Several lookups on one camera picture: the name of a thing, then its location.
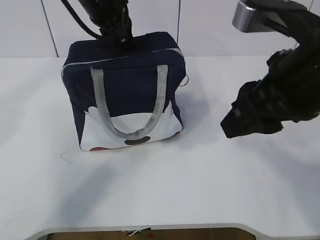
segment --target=zipper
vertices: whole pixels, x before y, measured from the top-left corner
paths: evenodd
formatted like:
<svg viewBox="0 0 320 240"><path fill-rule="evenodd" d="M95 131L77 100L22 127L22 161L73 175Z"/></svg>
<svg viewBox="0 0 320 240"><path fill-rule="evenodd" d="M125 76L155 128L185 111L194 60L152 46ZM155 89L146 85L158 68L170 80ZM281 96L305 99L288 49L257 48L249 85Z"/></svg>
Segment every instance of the zipper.
<svg viewBox="0 0 320 240"><path fill-rule="evenodd" d="M166 49L161 49L161 50L155 50L155 51L152 51L151 53L162 52L162 51L167 51L167 50L175 51L176 53L178 53L183 58L185 57L183 55L182 51L179 48L166 48ZM84 64L95 64L95 63L107 62L107 61L111 61L111 60L115 60L115 59L125 59L125 58L128 58L128 57L129 56L122 56L122 57L115 57L115 58L109 58L109 59L103 59L103 60L97 60L97 61L84 61L84 62L68 63L67 65L64 65L62 70L61 70L61 78L63 79L64 71L65 71L66 67L69 67L69 66L84 65Z"/></svg>

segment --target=white table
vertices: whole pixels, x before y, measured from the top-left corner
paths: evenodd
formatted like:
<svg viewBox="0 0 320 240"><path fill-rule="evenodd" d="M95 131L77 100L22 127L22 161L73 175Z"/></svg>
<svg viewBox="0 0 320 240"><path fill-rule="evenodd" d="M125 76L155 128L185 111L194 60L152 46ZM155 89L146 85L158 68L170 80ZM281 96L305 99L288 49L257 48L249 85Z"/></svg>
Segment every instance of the white table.
<svg viewBox="0 0 320 240"><path fill-rule="evenodd" d="M0 59L0 239L146 227L319 238L319 119L232 140L220 128L267 58L187 58L184 132L105 152L78 148L64 59Z"/></svg>

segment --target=navy blue bag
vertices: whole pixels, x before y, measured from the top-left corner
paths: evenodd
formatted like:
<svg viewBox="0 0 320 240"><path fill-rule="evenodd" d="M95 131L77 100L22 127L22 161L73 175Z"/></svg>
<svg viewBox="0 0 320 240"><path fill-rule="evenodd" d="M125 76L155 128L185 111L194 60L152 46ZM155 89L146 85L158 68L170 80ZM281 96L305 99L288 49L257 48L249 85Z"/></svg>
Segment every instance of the navy blue bag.
<svg viewBox="0 0 320 240"><path fill-rule="evenodd" d="M73 43L61 75L80 148L122 148L170 138L183 130L175 92L185 59L167 32L134 38L122 53L109 40Z"/></svg>

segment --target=red spot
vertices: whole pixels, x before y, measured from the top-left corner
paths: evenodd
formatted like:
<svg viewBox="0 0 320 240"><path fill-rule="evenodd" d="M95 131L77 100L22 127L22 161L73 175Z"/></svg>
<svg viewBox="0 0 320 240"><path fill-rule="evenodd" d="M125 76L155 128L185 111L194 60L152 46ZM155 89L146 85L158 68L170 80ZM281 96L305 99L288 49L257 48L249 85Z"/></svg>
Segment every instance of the red spot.
<svg viewBox="0 0 320 240"><path fill-rule="evenodd" d="M110 148L105 148L105 147L94 147L90 150L90 152L96 152L96 151L104 151L104 150L109 150Z"/></svg>
<svg viewBox="0 0 320 240"><path fill-rule="evenodd" d="M153 232L149 232L148 237L151 239L154 239L156 237L156 235Z"/></svg>

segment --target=gray mesh handle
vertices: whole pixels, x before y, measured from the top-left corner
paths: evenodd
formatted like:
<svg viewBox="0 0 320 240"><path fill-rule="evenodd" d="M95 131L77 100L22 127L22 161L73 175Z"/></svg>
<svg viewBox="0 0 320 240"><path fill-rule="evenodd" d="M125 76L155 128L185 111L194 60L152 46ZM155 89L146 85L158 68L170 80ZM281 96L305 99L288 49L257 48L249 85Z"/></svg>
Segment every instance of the gray mesh handle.
<svg viewBox="0 0 320 240"><path fill-rule="evenodd" d="M126 140L139 140L146 137L156 127L160 120L162 112L166 102L166 90L167 90L167 77L168 77L168 65L157 66L157 90L156 99L153 109L153 113L144 126L135 132L125 133L118 130L110 117L109 109L106 102L105 83L104 83L104 71L102 69L91 68L91 76L93 80L94 96L96 106L98 108L100 117L103 120L104 125L115 136Z"/></svg>

